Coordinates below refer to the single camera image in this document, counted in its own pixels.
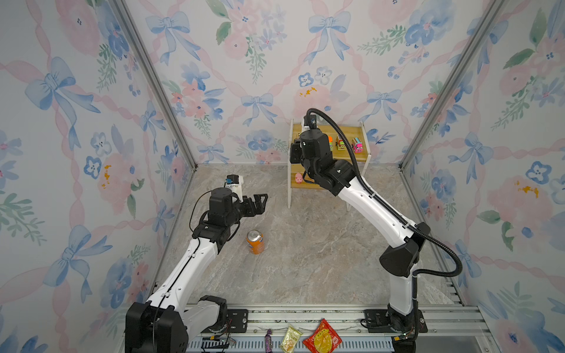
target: pink toy truck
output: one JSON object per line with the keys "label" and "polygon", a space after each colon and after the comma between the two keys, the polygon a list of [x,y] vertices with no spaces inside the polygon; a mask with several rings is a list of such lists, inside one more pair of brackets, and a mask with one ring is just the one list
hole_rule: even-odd
{"label": "pink toy truck", "polygon": [[353,147],[353,151],[355,153],[363,152],[363,144],[361,143],[361,140],[358,137],[355,137],[353,139],[353,141],[351,142],[351,146]]}

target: purple candy wrapper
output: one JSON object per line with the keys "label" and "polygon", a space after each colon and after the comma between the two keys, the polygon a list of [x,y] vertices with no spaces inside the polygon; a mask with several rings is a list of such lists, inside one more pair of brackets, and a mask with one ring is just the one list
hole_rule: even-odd
{"label": "purple candy wrapper", "polygon": [[271,340],[271,335],[273,331],[270,329],[267,330],[267,334],[265,335],[265,353],[272,353],[273,349],[273,342]]}

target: red snack bag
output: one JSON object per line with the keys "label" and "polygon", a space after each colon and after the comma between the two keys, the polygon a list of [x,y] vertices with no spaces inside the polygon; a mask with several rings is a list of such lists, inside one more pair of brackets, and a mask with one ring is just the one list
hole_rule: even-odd
{"label": "red snack bag", "polygon": [[341,343],[340,336],[322,319],[314,334],[302,341],[312,353],[332,353]]}

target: orange soda can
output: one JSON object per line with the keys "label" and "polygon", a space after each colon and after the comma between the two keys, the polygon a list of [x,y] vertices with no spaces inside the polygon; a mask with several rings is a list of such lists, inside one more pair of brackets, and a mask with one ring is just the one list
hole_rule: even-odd
{"label": "orange soda can", "polygon": [[252,229],[247,233],[247,244],[249,244],[249,251],[255,255],[259,255],[265,250],[263,234],[256,229]]}

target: can lid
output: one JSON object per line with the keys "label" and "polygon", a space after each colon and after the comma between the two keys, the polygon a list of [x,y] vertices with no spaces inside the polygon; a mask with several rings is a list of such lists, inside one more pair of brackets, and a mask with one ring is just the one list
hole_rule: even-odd
{"label": "can lid", "polygon": [[252,229],[247,233],[247,238],[250,242],[256,242],[261,239],[261,232],[256,229]]}

